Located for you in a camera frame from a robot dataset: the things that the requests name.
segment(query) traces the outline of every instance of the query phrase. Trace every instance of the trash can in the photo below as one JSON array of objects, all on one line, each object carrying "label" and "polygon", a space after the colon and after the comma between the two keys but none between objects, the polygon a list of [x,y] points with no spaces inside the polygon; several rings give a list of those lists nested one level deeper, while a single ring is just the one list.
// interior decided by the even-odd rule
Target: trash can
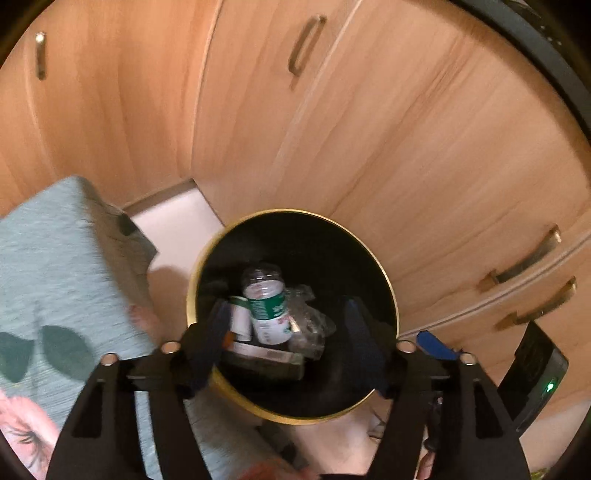
[{"label": "trash can", "polygon": [[371,251],[338,223],[302,210],[254,213],[225,228],[198,259],[187,292],[187,321],[205,322],[217,299],[241,295],[246,267],[268,262],[285,284],[310,285],[312,306],[336,324],[320,360],[306,363],[304,377],[287,383],[253,382],[220,364],[212,382],[224,395],[267,420],[312,424],[336,418],[372,393],[355,377],[351,339],[343,325],[345,302],[362,302],[373,320],[398,336],[398,307],[384,269]]}]

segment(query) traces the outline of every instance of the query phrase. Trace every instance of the drawer handle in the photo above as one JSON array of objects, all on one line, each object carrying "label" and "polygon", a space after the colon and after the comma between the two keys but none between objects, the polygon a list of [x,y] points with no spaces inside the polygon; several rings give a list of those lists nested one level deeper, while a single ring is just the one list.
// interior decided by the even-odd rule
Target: drawer handle
[{"label": "drawer handle", "polygon": [[505,326],[510,324],[513,325],[522,325],[523,323],[532,322],[533,320],[537,320],[547,313],[556,310],[562,304],[569,301],[573,295],[577,291],[577,279],[575,277],[571,278],[564,287],[562,287],[556,295],[554,295],[551,299],[549,299],[546,303],[544,303],[541,307],[532,310],[524,315],[517,315],[517,312],[510,313],[501,320],[501,323]]},{"label": "drawer handle", "polygon": [[[299,38],[295,42],[294,49],[291,52],[290,60],[287,64],[289,71],[294,76],[299,77],[301,75],[301,73],[304,71],[304,67],[306,66],[306,63],[308,62],[308,59],[310,58],[310,54],[312,53],[312,50],[314,49],[316,42],[318,42],[318,38],[320,37],[320,34],[322,33],[322,29],[326,25],[327,21],[328,21],[328,18],[325,15],[314,15],[312,18],[310,18],[307,21],[306,25],[304,25],[304,28],[302,29]],[[304,47],[304,44],[306,43],[306,39],[310,36],[310,33],[312,32],[312,30],[314,30],[314,27],[316,25],[318,25],[318,29],[316,30],[314,37],[312,37],[312,39],[310,40],[310,47],[307,49],[306,53],[304,54],[304,56],[301,59],[300,65],[298,66],[297,61],[298,61],[298,58],[300,57],[301,49]]]},{"label": "drawer handle", "polygon": [[554,228],[548,232],[548,235],[544,237],[538,247],[521,262],[500,273],[498,273],[496,270],[493,270],[488,274],[488,277],[492,279],[495,285],[509,281],[520,273],[523,273],[525,269],[542,260],[546,255],[554,250],[561,241],[562,237],[560,236],[560,229],[555,225]]},{"label": "drawer handle", "polygon": [[35,74],[39,80],[45,80],[47,77],[47,70],[45,65],[45,44],[47,41],[47,34],[45,32],[37,32],[35,34]]}]

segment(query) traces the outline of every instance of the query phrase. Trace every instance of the white floor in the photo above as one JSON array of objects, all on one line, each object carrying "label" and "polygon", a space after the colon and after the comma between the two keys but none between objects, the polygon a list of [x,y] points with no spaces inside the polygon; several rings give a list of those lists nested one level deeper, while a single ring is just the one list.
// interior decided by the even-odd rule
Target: white floor
[{"label": "white floor", "polygon": [[[169,338],[186,328],[187,283],[202,249],[223,226],[201,193],[190,190],[134,216],[134,221],[158,248],[149,273],[156,313],[167,322]],[[365,473],[376,450],[366,432],[372,408],[381,416],[389,402],[372,397],[355,411],[322,424],[290,427],[310,463],[321,473]],[[589,409],[582,403],[548,419],[536,421],[522,437],[530,469],[551,466],[572,439]],[[245,421],[253,421],[243,413]]]}]

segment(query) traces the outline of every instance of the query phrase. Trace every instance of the wooden drawer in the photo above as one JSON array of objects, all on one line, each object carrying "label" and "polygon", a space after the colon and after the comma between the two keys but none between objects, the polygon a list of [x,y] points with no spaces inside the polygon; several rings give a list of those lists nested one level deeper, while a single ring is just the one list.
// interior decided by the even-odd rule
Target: wooden drawer
[{"label": "wooden drawer", "polygon": [[[224,223],[266,208],[274,187],[269,169],[358,3],[224,0],[207,57],[193,150],[194,179]],[[301,48],[298,39],[305,40]],[[299,76],[290,71],[291,58]]]},{"label": "wooden drawer", "polygon": [[402,332],[536,274],[542,264],[481,288],[554,225],[554,260],[591,226],[591,149],[574,118],[509,42],[443,0],[362,2],[270,171],[230,158],[252,191],[224,205],[300,208],[352,230],[392,281]]},{"label": "wooden drawer", "polygon": [[56,0],[42,12],[0,70],[0,168],[11,185],[0,214],[71,174],[120,206],[189,179],[218,2]]},{"label": "wooden drawer", "polygon": [[[570,283],[573,279],[574,294]],[[549,309],[551,300],[563,303],[536,322],[569,359],[569,370],[545,412],[562,410],[591,399],[591,240],[502,300],[431,331],[446,344],[477,355],[498,383],[513,362],[525,332],[526,325],[513,325],[512,318],[544,306]]]}]

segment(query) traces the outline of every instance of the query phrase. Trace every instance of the screw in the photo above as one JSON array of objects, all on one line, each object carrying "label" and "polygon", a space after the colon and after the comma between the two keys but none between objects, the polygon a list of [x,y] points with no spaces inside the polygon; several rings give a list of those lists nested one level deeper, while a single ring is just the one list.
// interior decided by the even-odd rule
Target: screw
[{"label": "screw", "polygon": [[404,353],[413,353],[417,346],[408,340],[401,340],[396,344],[396,348]]},{"label": "screw", "polygon": [[460,355],[460,360],[464,365],[477,365],[478,359],[471,353],[463,353]]},{"label": "screw", "polygon": [[105,367],[110,367],[119,361],[119,357],[116,353],[106,353],[100,357],[100,364]]},{"label": "screw", "polygon": [[181,349],[181,344],[178,342],[166,342],[160,347],[162,353],[176,353]]}]

